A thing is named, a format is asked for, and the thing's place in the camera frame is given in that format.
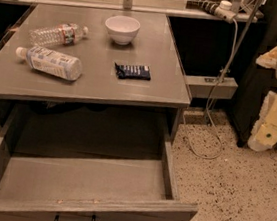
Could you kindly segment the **clear plastic water bottle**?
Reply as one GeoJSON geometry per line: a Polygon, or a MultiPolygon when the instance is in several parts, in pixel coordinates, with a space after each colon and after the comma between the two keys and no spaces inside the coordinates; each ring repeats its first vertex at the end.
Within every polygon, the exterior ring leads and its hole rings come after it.
{"type": "Polygon", "coordinates": [[[29,31],[32,45],[43,46],[44,48],[57,45],[72,45],[81,41],[89,33],[86,26],[76,23],[58,24],[55,27],[33,29],[29,31]]]}

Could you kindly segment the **grey open top drawer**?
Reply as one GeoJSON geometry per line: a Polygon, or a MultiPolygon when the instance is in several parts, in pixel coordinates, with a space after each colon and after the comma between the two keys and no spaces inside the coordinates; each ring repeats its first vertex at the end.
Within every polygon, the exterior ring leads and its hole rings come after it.
{"type": "Polygon", "coordinates": [[[179,198],[171,145],[161,113],[19,104],[0,132],[0,221],[190,221],[198,208],[179,198]]]}

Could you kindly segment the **dark blue snack packet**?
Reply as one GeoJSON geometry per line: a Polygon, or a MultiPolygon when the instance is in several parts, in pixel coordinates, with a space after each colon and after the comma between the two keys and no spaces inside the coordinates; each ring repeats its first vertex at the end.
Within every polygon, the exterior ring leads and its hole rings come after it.
{"type": "Polygon", "coordinates": [[[115,70],[118,79],[140,79],[148,81],[151,79],[150,69],[148,66],[115,64],[115,70]]]}

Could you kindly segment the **blue label plastic bottle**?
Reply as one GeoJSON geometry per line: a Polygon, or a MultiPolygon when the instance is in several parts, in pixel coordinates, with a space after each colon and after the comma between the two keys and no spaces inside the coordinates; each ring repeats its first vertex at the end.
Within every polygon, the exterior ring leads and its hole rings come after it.
{"type": "Polygon", "coordinates": [[[82,74],[82,62],[78,58],[42,46],[17,47],[16,55],[32,69],[66,81],[77,80],[82,74]]]}

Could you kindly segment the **white ceramic bowl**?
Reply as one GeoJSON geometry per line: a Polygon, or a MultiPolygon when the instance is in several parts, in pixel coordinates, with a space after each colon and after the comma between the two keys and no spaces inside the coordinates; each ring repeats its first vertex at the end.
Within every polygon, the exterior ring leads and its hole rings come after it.
{"type": "Polygon", "coordinates": [[[118,45],[130,44],[141,28],[135,18],[120,15],[107,18],[105,25],[110,39],[118,45]]]}

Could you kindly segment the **grey metal leaning pole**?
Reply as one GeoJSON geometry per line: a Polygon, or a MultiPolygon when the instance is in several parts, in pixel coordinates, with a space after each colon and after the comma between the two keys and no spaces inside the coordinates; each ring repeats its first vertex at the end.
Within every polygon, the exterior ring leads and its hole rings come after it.
{"type": "Polygon", "coordinates": [[[248,31],[250,25],[252,24],[252,21],[255,18],[256,13],[259,10],[259,7],[262,5],[263,2],[264,2],[264,0],[255,0],[254,7],[253,7],[251,13],[249,14],[249,19],[247,19],[245,27],[243,28],[243,31],[241,32],[241,35],[238,35],[238,23],[236,21],[234,21],[235,34],[234,34],[234,41],[232,42],[233,46],[232,46],[230,58],[228,59],[227,64],[224,66],[224,69],[221,70],[221,73],[218,76],[218,83],[222,83],[224,81],[225,75],[227,75],[229,67],[231,66],[233,59],[235,58],[236,53],[239,50],[239,47],[241,46],[241,43],[243,42],[244,37],[247,34],[247,31],[248,31]]]}

